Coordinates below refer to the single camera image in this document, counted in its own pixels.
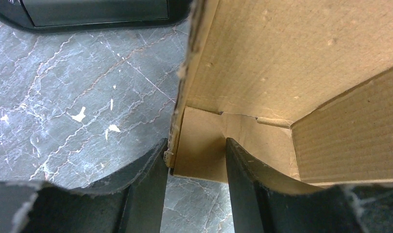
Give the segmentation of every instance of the open cardboard box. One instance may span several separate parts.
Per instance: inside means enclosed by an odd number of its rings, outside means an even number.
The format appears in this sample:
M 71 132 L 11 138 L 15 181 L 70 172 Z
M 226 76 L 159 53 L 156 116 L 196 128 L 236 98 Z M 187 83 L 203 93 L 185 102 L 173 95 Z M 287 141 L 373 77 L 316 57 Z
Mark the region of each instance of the open cardboard box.
M 166 164 L 226 182 L 225 138 L 303 182 L 393 182 L 393 1 L 197 0 Z

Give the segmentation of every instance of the gray marble tabletop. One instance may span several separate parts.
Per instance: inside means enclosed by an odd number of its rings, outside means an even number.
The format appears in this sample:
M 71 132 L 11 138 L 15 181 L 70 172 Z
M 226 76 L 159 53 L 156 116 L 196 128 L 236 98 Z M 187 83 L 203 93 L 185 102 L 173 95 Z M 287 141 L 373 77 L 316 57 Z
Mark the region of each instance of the gray marble tabletop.
M 0 23 L 0 181 L 87 186 L 168 136 L 188 24 L 34 35 Z M 233 232 L 226 184 L 169 177 L 161 232 Z

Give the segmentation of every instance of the corrugated cardboard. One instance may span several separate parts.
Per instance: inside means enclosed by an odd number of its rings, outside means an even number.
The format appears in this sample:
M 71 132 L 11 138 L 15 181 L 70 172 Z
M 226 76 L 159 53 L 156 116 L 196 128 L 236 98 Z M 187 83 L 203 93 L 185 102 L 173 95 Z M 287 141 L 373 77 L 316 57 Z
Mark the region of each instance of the corrugated cardboard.
M 192 15 L 174 174 L 226 181 L 233 137 L 307 183 L 393 182 L 393 1 L 198 0 Z

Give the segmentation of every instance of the cardboard edge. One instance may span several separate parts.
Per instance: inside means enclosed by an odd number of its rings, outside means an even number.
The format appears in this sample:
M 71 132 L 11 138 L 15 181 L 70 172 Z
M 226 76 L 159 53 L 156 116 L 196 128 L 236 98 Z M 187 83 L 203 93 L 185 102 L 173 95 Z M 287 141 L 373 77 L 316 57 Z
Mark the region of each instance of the cardboard edge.
M 185 61 L 178 71 L 178 96 L 171 118 L 168 150 L 164 154 L 165 164 L 169 168 L 174 168 L 186 101 L 199 66 L 218 2 L 219 0 L 195 0 L 192 4 L 188 50 Z

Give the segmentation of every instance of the brown cardboard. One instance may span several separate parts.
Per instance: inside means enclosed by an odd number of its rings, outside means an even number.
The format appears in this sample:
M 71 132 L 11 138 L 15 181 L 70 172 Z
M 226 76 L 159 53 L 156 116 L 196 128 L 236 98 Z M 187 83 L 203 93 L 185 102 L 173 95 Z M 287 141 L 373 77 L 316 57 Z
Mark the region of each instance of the brown cardboard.
M 314 185 L 393 182 L 393 1 L 193 9 L 165 157 L 175 175 L 226 181 L 229 136 Z

